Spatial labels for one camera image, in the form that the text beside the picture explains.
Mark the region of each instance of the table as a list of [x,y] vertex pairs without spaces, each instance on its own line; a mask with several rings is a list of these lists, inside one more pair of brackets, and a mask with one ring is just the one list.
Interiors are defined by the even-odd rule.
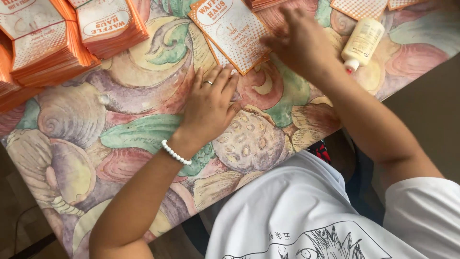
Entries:
[[[103,209],[178,126],[194,72],[215,65],[186,15],[194,1],[135,0],[148,40],[0,116],[3,145],[75,259],[88,257]],[[283,5],[314,15],[337,54],[356,24],[327,0]],[[283,23],[277,6],[258,15],[274,31]],[[460,51],[458,17],[430,3],[386,12],[381,43],[353,76],[385,99]],[[237,92],[245,108],[174,179],[146,241],[341,127],[330,101],[275,55],[245,75]]]

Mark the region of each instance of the bottle cap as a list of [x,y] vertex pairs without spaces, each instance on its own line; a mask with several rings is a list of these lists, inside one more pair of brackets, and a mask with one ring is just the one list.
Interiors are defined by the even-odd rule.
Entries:
[[347,70],[349,69],[352,72],[355,72],[359,67],[359,61],[357,59],[349,59],[345,61],[344,65]]

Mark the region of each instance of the tablecloth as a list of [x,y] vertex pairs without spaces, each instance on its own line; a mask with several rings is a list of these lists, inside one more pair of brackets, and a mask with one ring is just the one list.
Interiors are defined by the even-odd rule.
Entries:
[[[195,71],[215,65],[187,17],[195,0],[134,2],[148,40],[0,116],[2,144],[74,259],[88,257],[103,209],[178,126]],[[327,0],[282,5],[315,16],[337,55],[356,24]],[[283,25],[278,7],[258,12],[274,32]],[[434,4],[387,11],[381,22],[385,35],[369,65],[352,75],[379,100],[460,51],[458,13]],[[174,179],[146,241],[341,127],[327,97],[274,54],[240,79],[235,98],[243,111]]]

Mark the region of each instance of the bracelet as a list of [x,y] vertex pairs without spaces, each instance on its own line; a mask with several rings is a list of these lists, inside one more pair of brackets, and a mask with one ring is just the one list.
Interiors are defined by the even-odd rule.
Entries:
[[181,162],[184,165],[191,165],[192,160],[185,160],[184,158],[181,158],[176,152],[174,152],[168,145],[166,144],[167,140],[163,140],[161,144],[163,145],[163,148],[168,152],[172,157],[174,157],[177,161]]

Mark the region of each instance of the white plastic bottle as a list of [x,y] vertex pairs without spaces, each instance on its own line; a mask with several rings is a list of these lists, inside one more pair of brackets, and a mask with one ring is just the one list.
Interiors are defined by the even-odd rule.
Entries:
[[355,72],[359,66],[369,63],[384,32],[383,25],[372,18],[363,18],[356,24],[342,51],[344,65],[349,74]]

